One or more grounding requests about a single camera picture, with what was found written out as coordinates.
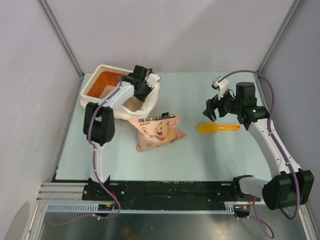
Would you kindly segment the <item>yellow plastic scoop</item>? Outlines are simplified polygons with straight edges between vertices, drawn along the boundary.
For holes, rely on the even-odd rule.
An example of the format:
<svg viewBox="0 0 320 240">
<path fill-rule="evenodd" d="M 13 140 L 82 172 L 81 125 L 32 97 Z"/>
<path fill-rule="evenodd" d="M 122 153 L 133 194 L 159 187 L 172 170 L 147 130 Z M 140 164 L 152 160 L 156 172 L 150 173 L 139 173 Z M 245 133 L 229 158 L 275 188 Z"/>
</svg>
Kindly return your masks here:
<svg viewBox="0 0 320 240">
<path fill-rule="evenodd" d="M 216 122 L 206 122 L 198 124 L 195 127 L 196 131 L 202 134 L 215 134 L 219 131 L 238 131 L 241 129 L 240 125 L 220 125 Z"/>
</svg>

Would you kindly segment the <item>white orange litter box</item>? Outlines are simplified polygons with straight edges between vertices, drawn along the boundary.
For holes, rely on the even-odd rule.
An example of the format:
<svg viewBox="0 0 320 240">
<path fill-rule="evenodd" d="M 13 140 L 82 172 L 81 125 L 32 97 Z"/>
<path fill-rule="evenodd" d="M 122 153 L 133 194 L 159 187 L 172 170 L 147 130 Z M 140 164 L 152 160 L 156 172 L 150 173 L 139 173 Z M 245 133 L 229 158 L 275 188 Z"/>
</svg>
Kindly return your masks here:
<svg viewBox="0 0 320 240">
<path fill-rule="evenodd" d="M 119 83 L 118 77 L 124 77 L 131 71 L 123 68 L 101 64 L 93 72 L 88 82 L 80 92 L 80 104 L 83 108 L 89 102 L 100 103 Z M 156 73 L 150 73 L 146 79 L 148 85 L 152 87 L 151 93 L 144 101 L 128 99 L 120 108 L 113 112 L 116 119 L 142 119 L 148 117 L 154 109 L 160 89 L 159 80 L 161 77 Z"/>
</svg>

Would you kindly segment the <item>pink cat litter bag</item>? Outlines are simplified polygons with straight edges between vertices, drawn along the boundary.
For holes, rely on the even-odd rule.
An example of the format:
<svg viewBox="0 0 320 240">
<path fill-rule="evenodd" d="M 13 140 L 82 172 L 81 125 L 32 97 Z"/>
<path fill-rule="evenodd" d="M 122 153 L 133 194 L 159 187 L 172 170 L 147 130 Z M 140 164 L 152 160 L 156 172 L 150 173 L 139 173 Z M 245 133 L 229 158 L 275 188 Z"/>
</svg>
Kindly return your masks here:
<svg viewBox="0 0 320 240">
<path fill-rule="evenodd" d="M 157 147 L 174 143 L 187 135 L 177 126 L 180 123 L 178 116 L 175 118 L 161 119 L 161 116 L 129 119 L 137 131 L 138 152 L 145 152 Z"/>
</svg>

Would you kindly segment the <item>black bag clip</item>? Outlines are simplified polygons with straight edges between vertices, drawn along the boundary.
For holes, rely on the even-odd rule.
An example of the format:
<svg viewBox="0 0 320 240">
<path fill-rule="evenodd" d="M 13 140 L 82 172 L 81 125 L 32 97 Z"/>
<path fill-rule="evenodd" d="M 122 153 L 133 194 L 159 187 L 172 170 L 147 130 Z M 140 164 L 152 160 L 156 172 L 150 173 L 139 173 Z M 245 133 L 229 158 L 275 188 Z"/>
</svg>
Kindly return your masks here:
<svg viewBox="0 0 320 240">
<path fill-rule="evenodd" d="M 161 119 L 171 119 L 176 117 L 176 114 L 170 114 L 169 112 L 162 113 L 160 116 Z"/>
</svg>

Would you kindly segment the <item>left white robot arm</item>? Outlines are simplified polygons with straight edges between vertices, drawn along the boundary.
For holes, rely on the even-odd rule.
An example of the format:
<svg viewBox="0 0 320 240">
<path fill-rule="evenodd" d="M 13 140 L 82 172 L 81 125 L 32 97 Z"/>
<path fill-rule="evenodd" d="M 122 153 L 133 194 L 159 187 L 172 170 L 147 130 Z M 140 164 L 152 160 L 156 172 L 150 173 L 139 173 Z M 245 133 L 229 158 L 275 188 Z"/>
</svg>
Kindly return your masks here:
<svg viewBox="0 0 320 240">
<path fill-rule="evenodd" d="M 83 133 L 93 147 L 93 171 L 90 178 L 97 182 L 93 188 L 93 194 L 100 200 L 107 199 L 111 193 L 111 188 L 104 184 L 110 174 L 102 154 L 104 147 L 115 135 L 114 112 L 130 98 L 140 102 L 146 100 L 154 89 L 148 83 L 148 78 L 152 72 L 151 68 L 136 65 L 132 73 L 117 78 L 118 84 L 116 87 L 99 103 L 89 102 L 85 107 Z"/>
</svg>

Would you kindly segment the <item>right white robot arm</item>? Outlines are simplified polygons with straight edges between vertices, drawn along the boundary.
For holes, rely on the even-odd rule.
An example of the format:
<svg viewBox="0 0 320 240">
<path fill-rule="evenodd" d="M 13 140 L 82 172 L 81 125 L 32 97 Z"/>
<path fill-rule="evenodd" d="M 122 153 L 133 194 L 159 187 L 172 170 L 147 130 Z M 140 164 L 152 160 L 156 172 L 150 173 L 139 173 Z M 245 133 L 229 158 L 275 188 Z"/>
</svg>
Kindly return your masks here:
<svg viewBox="0 0 320 240">
<path fill-rule="evenodd" d="M 237 116 L 238 122 L 250 133 L 258 144 L 269 167 L 271 180 L 258 179 L 252 175 L 242 175 L 233 180 L 231 196 L 242 201 L 248 195 L 263 199 L 270 210 L 299 207 L 308 202 L 314 183 L 310 170 L 303 170 L 290 155 L 270 113 L 264 106 L 257 105 L 256 88 L 252 82 L 239 82 L 236 90 L 229 89 L 228 80 L 218 80 L 212 88 L 218 93 L 206 101 L 203 115 L 212 122 L 227 114 Z"/>
</svg>

